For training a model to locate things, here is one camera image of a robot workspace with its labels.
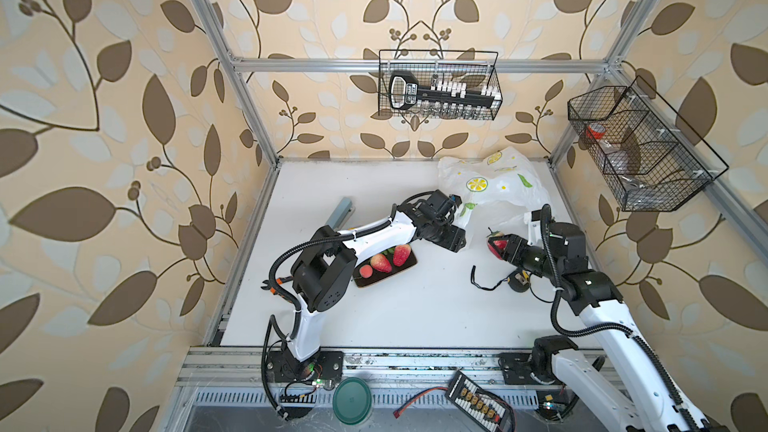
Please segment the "white plastic bag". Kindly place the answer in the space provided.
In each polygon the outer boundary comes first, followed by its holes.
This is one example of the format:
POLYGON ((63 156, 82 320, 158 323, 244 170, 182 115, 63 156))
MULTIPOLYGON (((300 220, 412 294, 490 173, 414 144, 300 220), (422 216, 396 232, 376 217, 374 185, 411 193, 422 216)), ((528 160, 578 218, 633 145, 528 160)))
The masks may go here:
POLYGON ((540 239, 533 213, 551 202, 533 163, 512 146, 483 159, 443 157, 438 188, 457 195, 454 224, 471 243, 482 231, 519 233, 530 244, 540 239))

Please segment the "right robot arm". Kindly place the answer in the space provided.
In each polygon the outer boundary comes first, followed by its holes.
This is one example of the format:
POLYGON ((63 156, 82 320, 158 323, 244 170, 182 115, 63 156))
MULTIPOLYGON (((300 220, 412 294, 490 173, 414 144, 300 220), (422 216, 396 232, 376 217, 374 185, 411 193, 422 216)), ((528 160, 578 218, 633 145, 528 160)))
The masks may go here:
POLYGON ((560 382, 609 431, 718 431, 678 387, 639 331, 613 281, 590 266, 586 237, 557 222, 549 205, 527 214, 529 235, 488 238, 513 267, 511 282, 548 280, 554 335, 535 340, 524 367, 530 378, 560 382))

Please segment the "pink fake peach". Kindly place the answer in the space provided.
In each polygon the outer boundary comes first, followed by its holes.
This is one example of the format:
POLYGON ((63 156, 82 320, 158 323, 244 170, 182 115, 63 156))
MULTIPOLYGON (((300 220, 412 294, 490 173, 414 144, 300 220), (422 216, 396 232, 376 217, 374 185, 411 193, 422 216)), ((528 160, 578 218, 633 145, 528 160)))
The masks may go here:
POLYGON ((359 273, 362 278, 370 278, 373 275, 373 268, 370 265, 364 265, 360 268, 359 273))

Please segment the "small red fake strawberry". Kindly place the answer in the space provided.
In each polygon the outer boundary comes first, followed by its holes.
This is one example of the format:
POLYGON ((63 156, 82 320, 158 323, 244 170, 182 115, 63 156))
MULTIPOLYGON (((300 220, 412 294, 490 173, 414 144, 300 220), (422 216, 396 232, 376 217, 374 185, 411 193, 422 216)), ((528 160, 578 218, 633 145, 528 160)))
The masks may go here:
POLYGON ((378 272, 391 273, 393 270, 393 266, 390 260, 384 254, 381 254, 381 253, 371 257, 369 264, 375 271, 378 271, 378 272))

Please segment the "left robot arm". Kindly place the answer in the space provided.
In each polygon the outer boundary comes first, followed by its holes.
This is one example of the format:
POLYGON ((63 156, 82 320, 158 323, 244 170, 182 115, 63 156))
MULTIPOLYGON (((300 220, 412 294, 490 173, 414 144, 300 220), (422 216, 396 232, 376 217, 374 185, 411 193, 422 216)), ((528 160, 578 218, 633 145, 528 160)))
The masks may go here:
POLYGON ((440 190, 413 195, 392 206, 384 218, 349 230, 328 225, 312 238, 282 253, 271 265, 263 288, 289 302, 292 328, 283 332, 275 316, 268 332, 280 338, 283 360, 290 371, 304 376, 321 348, 323 314, 345 295, 353 272, 389 249, 426 240, 457 252, 466 245, 466 232, 454 224, 462 200, 440 190))

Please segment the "dark red fake apple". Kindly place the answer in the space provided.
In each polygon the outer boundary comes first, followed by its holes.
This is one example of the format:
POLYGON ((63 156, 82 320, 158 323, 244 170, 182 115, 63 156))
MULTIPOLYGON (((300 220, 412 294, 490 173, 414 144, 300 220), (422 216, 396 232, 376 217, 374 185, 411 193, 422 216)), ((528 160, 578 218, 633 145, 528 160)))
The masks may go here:
POLYGON ((504 260, 504 252, 508 244, 508 235, 500 231, 492 231, 487 237, 490 252, 498 259, 504 260))

